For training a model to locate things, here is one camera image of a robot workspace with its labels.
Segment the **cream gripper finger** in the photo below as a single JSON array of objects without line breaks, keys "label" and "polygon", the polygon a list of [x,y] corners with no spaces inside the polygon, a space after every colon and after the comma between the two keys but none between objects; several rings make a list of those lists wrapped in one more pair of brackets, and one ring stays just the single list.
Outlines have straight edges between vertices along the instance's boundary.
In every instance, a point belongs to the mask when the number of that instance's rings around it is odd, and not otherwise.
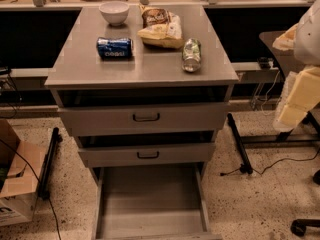
[{"label": "cream gripper finger", "polygon": [[277,105],[273,128],[293,130],[320,102],[320,67],[307,65],[299,73],[290,71]]},{"label": "cream gripper finger", "polygon": [[277,37],[272,47],[281,51],[288,51],[294,48],[294,41],[296,37],[297,24],[290,27],[285,33]]}]

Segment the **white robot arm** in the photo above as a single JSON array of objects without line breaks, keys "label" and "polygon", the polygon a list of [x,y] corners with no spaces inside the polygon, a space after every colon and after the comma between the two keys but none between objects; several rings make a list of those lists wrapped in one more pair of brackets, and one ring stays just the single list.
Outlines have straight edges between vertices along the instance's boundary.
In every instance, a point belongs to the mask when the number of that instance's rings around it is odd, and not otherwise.
[{"label": "white robot arm", "polygon": [[320,0],[278,36],[272,47],[292,50],[294,58],[305,65],[299,73],[289,72],[275,112],[274,129],[289,132],[320,102]]}]

